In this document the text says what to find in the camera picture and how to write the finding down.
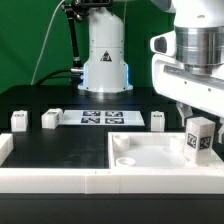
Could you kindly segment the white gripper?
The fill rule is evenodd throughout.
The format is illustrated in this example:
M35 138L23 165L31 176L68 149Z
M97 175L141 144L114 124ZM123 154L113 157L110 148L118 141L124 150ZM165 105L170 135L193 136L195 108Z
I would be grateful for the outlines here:
M213 76L198 76L183 70L174 58L155 54L152 58L152 82L156 92L175 101L185 126L193 115L192 107L220 118L218 142L224 144L224 80Z

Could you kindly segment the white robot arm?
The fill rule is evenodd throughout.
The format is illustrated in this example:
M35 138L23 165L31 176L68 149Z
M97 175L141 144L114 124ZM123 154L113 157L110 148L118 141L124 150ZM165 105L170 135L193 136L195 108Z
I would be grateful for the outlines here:
M123 23L106 9L112 1L87 1L90 52L80 86L87 93L132 88L123 60ZM193 107L218 116L218 140L224 141L224 0L150 1L175 15L174 29L150 40L154 89L175 100L184 117Z

